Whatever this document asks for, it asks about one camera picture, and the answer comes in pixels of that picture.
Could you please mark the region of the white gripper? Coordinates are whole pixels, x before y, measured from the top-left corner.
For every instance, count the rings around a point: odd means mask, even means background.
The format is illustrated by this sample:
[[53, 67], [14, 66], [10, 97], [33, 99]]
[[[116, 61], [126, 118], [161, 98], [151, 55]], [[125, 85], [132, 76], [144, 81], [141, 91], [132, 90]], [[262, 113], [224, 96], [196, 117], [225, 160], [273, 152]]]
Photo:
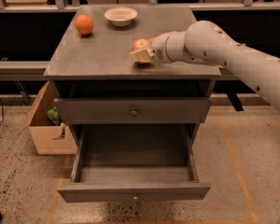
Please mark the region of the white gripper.
[[185, 62], [188, 51], [185, 48], [185, 32], [170, 32], [152, 39], [151, 49], [137, 49], [130, 53], [135, 63]]

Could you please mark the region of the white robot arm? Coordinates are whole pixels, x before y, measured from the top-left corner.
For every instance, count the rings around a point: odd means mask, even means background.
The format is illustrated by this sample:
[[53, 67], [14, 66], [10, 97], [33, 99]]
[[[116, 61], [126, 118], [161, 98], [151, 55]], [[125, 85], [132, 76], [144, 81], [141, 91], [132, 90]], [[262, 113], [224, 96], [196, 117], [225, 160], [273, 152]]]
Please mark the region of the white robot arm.
[[183, 32], [169, 32], [133, 43], [135, 63], [218, 64], [280, 112], [280, 58], [233, 40], [210, 21], [196, 21]]

